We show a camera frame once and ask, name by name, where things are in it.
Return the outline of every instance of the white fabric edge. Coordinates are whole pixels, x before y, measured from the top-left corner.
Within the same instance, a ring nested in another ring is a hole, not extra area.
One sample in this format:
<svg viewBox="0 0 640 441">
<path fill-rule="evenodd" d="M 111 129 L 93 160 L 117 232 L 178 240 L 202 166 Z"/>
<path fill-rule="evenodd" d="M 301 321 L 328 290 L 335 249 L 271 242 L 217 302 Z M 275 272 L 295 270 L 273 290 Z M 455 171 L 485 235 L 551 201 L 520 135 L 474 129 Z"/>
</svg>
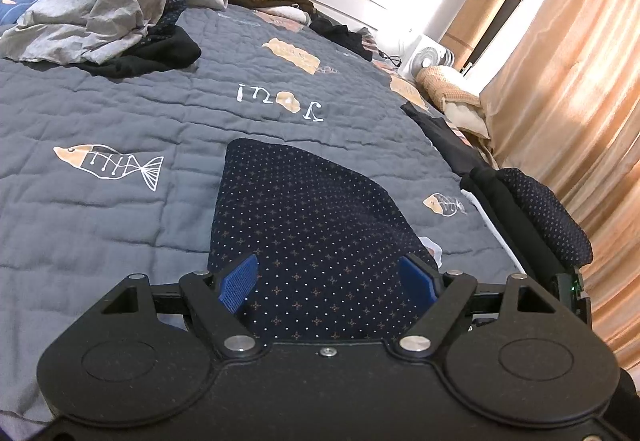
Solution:
<svg viewBox="0 0 640 441">
<path fill-rule="evenodd" d="M 486 224 L 486 227 L 489 228 L 489 231 L 491 231 L 494 237 L 498 239 L 498 242 L 500 243 L 504 251 L 507 252 L 507 255 L 509 255 L 509 258 L 513 261 L 513 264 L 516 267 L 516 269 L 521 273 L 526 273 L 523 267 L 520 265 L 520 261 L 518 261 L 516 256 L 513 254 L 513 251 L 511 251 L 511 248 L 508 246 L 507 243 L 505 243 L 500 233 L 498 233 L 498 230 L 495 228 L 494 224 L 491 222 L 491 219 L 489 218 L 489 215 L 487 215 L 486 212 L 484 211 L 484 208 L 482 208 L 482 204 L 480 204 L 480 201 L 478 201 L 478 198 L 476 198 L 475 195 L 473 195 L 471 192 L 467 192 L 466 190 L 460 190 L 460 191 L 462 192 L 462 195 L 465 196 L 467 199 L 469 199 L 469 202 L 471 202 L 471 204 L 473 204 L 476 207 L 476 210 L 478 210 L 478 212 L 480 213 L 482 220 Z"/>
</svg>

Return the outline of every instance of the gold curtain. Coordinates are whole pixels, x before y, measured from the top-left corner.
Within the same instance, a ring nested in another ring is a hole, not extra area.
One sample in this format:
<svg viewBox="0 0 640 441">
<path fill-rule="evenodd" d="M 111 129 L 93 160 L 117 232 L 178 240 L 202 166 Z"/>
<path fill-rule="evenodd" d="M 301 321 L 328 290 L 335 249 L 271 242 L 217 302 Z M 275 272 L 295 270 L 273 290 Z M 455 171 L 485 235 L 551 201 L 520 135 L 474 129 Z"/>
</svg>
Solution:
<svg viewBox="0 0 640 441">
<path fill-rule="evenodd" d="M 589 235 L 594 331 L 640 387 L 640 0 L 545 0 L 480 98 L 498 163 Z"/>
</svg>

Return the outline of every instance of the quilted bedspread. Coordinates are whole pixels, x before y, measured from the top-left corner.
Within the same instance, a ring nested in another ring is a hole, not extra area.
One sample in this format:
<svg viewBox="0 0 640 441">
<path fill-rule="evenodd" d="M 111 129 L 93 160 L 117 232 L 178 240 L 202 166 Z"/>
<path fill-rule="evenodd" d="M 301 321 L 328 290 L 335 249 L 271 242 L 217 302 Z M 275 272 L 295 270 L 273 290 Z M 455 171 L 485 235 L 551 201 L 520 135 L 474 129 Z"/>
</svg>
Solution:
<svg viewBox="0 0 640 441">
<path fill-rule="evenodd" d="M 244 8 L 188 9 L 179 24 L 202 48 L 184 71 L 114 81 L 0 60 L 0 410 L 14 417 L 50 419 L 39 356 L 122 278 L 206 269 L 235 138 L 373 179 L 440 245 L 441 270 L 496 283 L 516 271 L 388 74 Z"/>
</svg>

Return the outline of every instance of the blue gripper pad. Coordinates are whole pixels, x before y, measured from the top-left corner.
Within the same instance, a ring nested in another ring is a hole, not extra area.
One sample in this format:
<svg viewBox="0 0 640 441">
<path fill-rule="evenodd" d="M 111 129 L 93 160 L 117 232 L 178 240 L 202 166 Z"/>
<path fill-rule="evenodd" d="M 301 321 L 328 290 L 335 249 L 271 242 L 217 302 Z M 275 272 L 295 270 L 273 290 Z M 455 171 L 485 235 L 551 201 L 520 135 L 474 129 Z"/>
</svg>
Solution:
<svg viewBox="0 0 640 441">
<path fill-rule="evenodd" d="M 258 281 L 258 258 L 251 255 L 241 261 L 218 283 L 220 300 L 230 313 L 235 313 Z"/>
<path fill-rule="evenodd" d="M 418 314 L 424 314 L 438 299 L 433 278 L 406 257 L 398 261 L 398 275 L 402 290 L 417 307 Z"/>
</svg>

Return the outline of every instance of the curtain fold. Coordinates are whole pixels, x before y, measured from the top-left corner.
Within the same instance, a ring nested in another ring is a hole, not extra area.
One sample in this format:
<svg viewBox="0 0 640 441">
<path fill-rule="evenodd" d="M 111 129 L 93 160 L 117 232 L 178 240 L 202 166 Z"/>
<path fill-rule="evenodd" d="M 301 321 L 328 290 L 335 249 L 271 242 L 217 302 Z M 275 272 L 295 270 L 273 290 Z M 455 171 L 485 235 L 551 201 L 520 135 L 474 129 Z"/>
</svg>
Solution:
<svg viewBox="0 0 640 441">
<path fill-rule="evenodd" d="M 593 325 L 640 387 L 640 0 L 545 0 L 480 94 L 495 158 L 589 235 Z"/>
</svg>

